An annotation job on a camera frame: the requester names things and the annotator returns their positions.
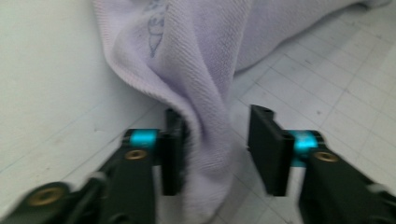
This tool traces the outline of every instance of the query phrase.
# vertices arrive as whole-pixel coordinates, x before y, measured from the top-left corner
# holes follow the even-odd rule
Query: towel
[[[369,1],[372,6],[383,0]],[[357,0],[94,0],[111,68],[188,124],[184,223],[204,223],[233,177],[227,98],[235,70]]]

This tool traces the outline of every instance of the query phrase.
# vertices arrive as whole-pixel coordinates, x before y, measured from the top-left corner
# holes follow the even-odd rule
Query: purple fabric
[[[357,0],[95,0],[106,60],[188,122],[186,223],[203,223],[232,181],[226,100],[233,73]]]

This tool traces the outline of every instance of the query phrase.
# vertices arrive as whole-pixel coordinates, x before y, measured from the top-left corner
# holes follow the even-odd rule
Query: lavender cloth
[[[231,185],[233,152],[225,102],[235,69],[256,63],[285,38],[356,2],[94,1],[111,68],[188,122],[185,223],[208,220]]]

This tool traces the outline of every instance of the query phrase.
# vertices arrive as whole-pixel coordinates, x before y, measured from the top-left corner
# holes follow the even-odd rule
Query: cloth
[[[204,223],[213,216],[231,186],[233,139],[225,102],[235,70],[356,2],[94,0],[111,68],[187,121],[185,223]]]

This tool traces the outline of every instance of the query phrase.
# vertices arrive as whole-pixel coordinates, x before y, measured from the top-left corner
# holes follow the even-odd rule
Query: black plastic part
[[[330,153],[338,161],[315,156]],[[371,193],[368,178],[327,148],[311,151],[299,206],[304,224],[394,224],[379,195]]]
[[[45,197],[51,197],[51,193],[56,189],[58,199],[52,203],[36,204],[32,201],[34,195],[43,190],[49,189],[48,193],[43,193],[41,199],[45,201]],[[7,215],[6,219],[1,221],[1,224],[43,224],[43,223],[62,223],[60,220],[65,220],[68,215],[68,208],[70,207],[70,200],[68,198],[70,189],[68,185],[62,182],[49,183],[34,189],[28,193],[18,204],[18,206]]]
[[[185,124],[181,116],[172,109],[165,111],[166,130],[160,139],[163,195],[178,194],[184,183],[184,139]]]
[[[251,106],[247,144],[267,193],[285,196],[294,137],[274,122],[274,115],[268,108]]]
[[[142,159],[127,160],[124,155],[132,150],[144,150]],[[120,161],[109,177],[109,190],[103,201],[100,224],[155,223],[155,194],[152,177],[152,152],[146,148],[121,147]]]

